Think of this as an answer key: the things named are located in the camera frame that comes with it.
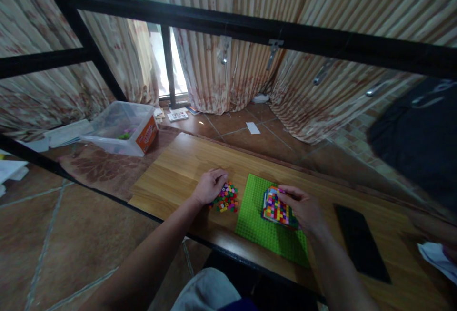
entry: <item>hand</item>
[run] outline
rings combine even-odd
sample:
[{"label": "hand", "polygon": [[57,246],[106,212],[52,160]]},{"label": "hand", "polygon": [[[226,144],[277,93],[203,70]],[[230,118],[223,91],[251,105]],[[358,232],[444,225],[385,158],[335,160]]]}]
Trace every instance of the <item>hand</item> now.
[{"label": "hand", "polygon": [[197,200],[202,206],[211,203],[227,182],[227,176],[228,173],[223,169],[213,168],[203,173],[191,198]]},{"label": "hand", "polygon": [[319,237],[328,229],[316,197],[293,186],[279,185],[278,188],[293,196],[278,193],[278,198],[292,208],[306,236]]}]

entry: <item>green baseplate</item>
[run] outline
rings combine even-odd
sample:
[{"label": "green baseplate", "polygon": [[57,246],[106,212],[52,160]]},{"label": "green baseplate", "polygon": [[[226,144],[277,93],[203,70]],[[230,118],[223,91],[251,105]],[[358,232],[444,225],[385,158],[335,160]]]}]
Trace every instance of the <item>green baseplate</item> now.
[{"label": "green baseplate", "polygon": [[309,267],[303,232],[290,230],[261,217],[263,194],[271,186],[278,185],[249,174],[235,233],[301,266]]}]

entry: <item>wooden tabletop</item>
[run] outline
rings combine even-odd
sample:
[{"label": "wooden tabletop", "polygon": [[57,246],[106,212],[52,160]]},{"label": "wooden tabletop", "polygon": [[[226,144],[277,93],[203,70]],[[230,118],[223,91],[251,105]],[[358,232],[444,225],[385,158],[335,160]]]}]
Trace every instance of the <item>wooden tabletop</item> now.
[{"label": "wooden tabletop", "polygon": [[[330,181],[267,160],[181,133],[148,168],[132,188],[130,204],[161,219],[170,216],[194,190],[200,176],[211,168],[229,172],[242,205],[248,174],[278,184],[294,185],[319,198],[336,240],[345,247],[333,203],[361,212],[370,227],[393,284],[360,275],[383,309],[450,310],[449,282],[418,253],[419,233],[402,207]],[[238,213],[206,208],[190,233],[233,252],[317,293],[321,285],[312,248],[310,269],[296,265],[235,234]]]}]

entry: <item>white pants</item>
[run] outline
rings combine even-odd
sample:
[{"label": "white pants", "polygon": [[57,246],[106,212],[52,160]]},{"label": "white pants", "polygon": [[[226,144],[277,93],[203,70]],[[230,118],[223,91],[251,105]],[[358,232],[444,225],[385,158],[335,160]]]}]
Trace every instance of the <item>white pants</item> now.
[{"label": "white pants", "polygon": [[227,276],[216,268],[205,268],[182,289],[171,311],[213,311],[241,299]]}]

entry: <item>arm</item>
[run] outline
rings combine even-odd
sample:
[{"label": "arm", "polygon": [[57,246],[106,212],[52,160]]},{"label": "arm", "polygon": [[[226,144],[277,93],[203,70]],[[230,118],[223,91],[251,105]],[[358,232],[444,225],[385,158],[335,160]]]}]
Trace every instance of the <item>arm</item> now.
[{"label": "arm", "polygon": [[81,306],[80,310],[146,310],[202,206],[227,181],[221,169],[204,173],[192,196],[153,231]]},{"label": "arm", "polygon": [[291,198],[286,194],[278,194],[278,197],[292,208],[311,243],[329,309],[379,310],[360,280],[351,259],[333,238],[316,197],[293,186],[280,185],[279,188],[294,196]]}]

